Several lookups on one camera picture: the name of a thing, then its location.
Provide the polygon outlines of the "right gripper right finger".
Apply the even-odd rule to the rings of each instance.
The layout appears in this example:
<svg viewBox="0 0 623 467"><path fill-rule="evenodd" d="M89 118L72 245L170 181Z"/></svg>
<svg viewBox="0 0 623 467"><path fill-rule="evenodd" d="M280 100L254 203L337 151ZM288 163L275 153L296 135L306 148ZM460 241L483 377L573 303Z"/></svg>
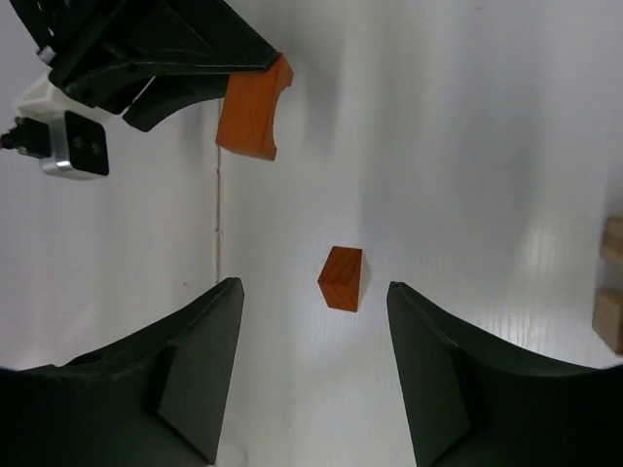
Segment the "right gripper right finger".
<svg viewBox="0 0 623 467"><path fill-rule="evenodd" d="M620 366L529 351L403 282L386 306L417 465L621 465Z"/></svg>

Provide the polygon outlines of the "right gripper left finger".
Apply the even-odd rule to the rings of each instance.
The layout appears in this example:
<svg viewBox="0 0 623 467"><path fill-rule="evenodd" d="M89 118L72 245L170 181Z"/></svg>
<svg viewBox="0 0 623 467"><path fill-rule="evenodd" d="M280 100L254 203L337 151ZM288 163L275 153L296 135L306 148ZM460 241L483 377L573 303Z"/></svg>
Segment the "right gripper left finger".
<svg viewBox="0 0 623 467"><path fill-rule="evenodd" d="M5 466L212 466L243 309L231 277L65 365L1 372Z"/></svg>

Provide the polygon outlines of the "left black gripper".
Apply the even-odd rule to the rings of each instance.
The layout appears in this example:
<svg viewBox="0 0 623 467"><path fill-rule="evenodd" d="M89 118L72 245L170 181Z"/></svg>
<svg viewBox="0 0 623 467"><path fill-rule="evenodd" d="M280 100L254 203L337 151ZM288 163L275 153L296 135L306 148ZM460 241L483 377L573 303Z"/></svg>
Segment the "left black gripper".
<svg viewBox="0 0 623 467"><path fill-rule="evenodd" d="M229 73L266 71L278 55L224 1L11 6L50 67L53 85L90 108L113 115L128 108L123 120L142 132L186 107L224 97Z"/></svg>

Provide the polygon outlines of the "light tan wood block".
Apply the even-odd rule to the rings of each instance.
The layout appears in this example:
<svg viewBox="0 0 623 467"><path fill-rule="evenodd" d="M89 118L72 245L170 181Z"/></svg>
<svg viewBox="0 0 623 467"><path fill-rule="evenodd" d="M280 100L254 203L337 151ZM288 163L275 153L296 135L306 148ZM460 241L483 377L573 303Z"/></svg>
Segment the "light tan wood block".
<svg viewBox="0 0 623 467"><path fill-rule="evenodd" d="M602 288L596 293L592 327L616 354L622 354L622 291Z"/></svg>

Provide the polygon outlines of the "red-brown wedge block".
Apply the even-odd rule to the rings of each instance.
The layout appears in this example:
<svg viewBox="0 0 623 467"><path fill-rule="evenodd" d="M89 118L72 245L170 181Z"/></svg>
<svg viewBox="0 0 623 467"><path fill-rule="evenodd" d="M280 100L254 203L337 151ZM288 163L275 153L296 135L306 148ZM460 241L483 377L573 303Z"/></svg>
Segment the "red-brown wedge block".
<svg viewBox="0 0 623 467"><path fill-rule="evenodd" d="M325 303L338 310L357 312L363 252L333 246L317 279Z"/></svg>

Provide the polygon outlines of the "orange arch wood block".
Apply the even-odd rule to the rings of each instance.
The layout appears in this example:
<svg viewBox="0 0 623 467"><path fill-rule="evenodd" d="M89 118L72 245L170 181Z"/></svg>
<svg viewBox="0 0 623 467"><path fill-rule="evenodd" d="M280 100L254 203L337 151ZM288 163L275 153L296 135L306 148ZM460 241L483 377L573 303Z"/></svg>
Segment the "orange arch wood block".
<svg viewBox="0 0 623 467"><path fill-rule="evenodd" d="M294 73L283 54L264 72L229 78L216 133L216 144L233 154L274 161L276 106L292 85Z"/></svg>

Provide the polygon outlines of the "striped dark wood block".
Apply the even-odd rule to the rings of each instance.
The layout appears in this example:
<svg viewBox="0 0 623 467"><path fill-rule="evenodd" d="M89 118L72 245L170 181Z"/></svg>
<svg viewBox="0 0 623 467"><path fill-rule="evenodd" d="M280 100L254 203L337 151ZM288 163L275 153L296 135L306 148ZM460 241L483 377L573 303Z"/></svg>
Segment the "striped dark wood block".
<svg viewBox="0 0 623 467"><path fill-rule="evenodd" d="M600 257L616 265L623 264L623 219L610 216L605 220L600 244Z"/></svg>

